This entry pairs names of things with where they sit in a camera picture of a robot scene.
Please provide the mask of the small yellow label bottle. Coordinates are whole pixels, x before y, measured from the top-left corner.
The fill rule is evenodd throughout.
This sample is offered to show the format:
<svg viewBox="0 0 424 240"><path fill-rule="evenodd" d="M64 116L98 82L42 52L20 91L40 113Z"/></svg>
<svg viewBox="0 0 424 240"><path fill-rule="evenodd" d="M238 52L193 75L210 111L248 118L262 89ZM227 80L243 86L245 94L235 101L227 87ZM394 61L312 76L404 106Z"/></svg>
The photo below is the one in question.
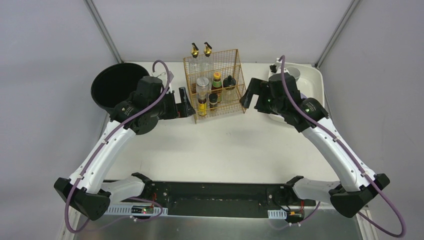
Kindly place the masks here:
<svg viewBox="0 0 424 240"><path fill-rule="evenodd" d="M207 115L207 99L206 98L199 98L198 99L198 105L197 105L197 112L200 117L204 117Z"/></svg>

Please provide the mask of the black lid glass jar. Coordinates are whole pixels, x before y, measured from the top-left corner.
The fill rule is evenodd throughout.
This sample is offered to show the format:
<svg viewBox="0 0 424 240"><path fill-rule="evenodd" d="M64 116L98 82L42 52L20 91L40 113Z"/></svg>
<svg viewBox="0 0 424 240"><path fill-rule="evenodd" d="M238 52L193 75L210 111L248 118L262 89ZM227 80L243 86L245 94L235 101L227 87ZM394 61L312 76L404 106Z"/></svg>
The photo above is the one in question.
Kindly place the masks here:
<svg viewBox="0 0 424 240"><path fill-rule="evenodd" d="M223 80L223 100L225 102L229 103L233 100L236 85L237 81L231 75Z"/></svg>

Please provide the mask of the small black cap jar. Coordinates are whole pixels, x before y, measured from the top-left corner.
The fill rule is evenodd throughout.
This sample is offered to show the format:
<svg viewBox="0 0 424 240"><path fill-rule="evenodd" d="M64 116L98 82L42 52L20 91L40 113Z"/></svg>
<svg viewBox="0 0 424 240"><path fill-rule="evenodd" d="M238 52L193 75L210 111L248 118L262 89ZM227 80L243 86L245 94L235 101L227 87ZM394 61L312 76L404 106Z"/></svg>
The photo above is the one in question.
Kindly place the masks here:
<svg viewBox="0 0 424 240"><path fill-rule="evenodd" d="M217 93L211 93L208 96L208 100L209 100L209 110L215 111L218 105L218 94Z"/></svg>

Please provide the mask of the silver lid spice jar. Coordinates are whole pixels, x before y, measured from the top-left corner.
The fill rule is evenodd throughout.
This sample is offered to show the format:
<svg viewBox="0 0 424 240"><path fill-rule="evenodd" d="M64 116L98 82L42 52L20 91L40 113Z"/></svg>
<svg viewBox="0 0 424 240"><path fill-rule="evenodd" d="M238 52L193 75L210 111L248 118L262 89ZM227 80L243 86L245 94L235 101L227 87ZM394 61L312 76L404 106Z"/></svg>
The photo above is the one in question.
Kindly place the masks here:
<svg viewBox="0 0 424 240"><path fill-rule="evenodd" d="M196 79L195 86L196 86L197 99L199 103L204 103L207 101L207 96L209 92L209 84L210 84L210 81L207 77L201 76Z"/></svg>

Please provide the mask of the blue white mug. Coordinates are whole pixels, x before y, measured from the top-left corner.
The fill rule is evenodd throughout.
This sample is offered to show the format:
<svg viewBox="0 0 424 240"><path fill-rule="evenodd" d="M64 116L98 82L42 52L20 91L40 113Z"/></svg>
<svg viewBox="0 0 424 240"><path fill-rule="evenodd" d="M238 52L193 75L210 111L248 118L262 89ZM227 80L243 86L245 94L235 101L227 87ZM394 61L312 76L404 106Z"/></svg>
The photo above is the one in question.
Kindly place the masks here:
<svg viewBox="0 0 424 240"><path fill-rule="evenodd" d="M291 76L294 77L296 82L300 79L301 72L297 67L288 66L288 67L286 67L286 70Z"/></svg>

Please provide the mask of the yellow cap green bottle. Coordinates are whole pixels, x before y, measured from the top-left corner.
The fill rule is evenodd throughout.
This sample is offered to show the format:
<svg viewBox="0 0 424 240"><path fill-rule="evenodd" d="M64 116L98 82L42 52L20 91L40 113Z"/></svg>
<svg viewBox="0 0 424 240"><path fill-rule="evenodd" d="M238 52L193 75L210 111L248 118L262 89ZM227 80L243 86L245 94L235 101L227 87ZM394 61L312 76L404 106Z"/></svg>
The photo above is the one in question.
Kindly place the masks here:
<svg viewBox="0 0 424 240"><path fill-rule="evenodd" d="M215 72L213 74L212 84L211 84L211 92L217 94L217 102L220 103L222 101L222 80L221 80L221 73Z"/></svg>

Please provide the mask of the glass bottle with brown sauce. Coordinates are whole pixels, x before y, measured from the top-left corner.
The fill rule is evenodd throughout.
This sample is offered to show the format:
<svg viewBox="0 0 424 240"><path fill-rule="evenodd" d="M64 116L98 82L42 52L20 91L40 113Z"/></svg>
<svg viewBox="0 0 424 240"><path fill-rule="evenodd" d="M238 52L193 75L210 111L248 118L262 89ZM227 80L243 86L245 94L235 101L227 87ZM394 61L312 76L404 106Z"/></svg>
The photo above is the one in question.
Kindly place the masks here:
<svg viewBox="0 0 424 240"><path fill-rule="evenodd" d="M198 74L201 72L200 63L198 60L199 56L199 48L197 45L192 42L191 49L191 60L189 61L189 81L190 81L190 91L192 94L196 93L196 80L198 78Z"/></svg>

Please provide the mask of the glass oil bottle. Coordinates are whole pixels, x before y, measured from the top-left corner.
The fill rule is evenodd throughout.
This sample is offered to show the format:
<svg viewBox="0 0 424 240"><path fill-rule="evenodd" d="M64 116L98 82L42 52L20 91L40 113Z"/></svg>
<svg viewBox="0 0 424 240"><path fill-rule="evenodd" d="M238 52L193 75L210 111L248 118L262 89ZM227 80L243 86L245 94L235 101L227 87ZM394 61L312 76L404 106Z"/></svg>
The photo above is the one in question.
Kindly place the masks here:
<svg viewBox="0 0 424 240"><path fill-rule="evenodd" d="M211 58L212 47L210 46L210 44L207 41L204 42L203 53L204 53L204 57L203 57L203 59L200 63L201 75L203 77L211 79L212 76L213 76L214 61Z"/></svg>

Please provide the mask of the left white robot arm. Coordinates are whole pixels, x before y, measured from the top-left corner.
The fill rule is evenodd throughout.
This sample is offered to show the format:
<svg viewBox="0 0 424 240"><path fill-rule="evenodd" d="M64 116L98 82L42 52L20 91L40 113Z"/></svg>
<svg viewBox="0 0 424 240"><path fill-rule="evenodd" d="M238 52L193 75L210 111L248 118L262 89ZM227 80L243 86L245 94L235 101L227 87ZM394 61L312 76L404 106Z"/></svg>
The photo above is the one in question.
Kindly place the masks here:
<svg viewBox="0 0 424 240"><path fill-rule="evenodd" d="M123 180L105 183L104 179L117 156L131 138L152 131L158 121L187 118L195 113L185 87L179 87L180 102L170 83L153 76L142 77L130 90L119 90L110 95L114 100L109 109L110 120L103 137L89 156L68 178L59 177L53 187L66 203L91 221L96 221L108 210L111 203L139 196L147 178L135 173Z"/></svg>

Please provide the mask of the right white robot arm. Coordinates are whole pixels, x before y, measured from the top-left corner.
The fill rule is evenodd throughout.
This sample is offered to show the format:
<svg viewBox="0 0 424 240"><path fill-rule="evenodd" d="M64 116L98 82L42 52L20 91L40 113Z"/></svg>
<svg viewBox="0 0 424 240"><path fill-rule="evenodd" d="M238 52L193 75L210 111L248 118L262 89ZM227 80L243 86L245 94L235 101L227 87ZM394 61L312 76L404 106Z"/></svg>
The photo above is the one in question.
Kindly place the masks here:
<svg viewBox="0 0 424 240"><path fill-rule="evenodd" d="M307 138L336 173L337 181L310 180L295 176L283 184L287 202L314 200L331 204L344 217L354 217L390 180L376 174L338 134L323 105L315 98L302 96L296 80L289 73L278 73L261 80L251 78L240 103L248 108L254 95L255 109L280 116Z"/></svg>

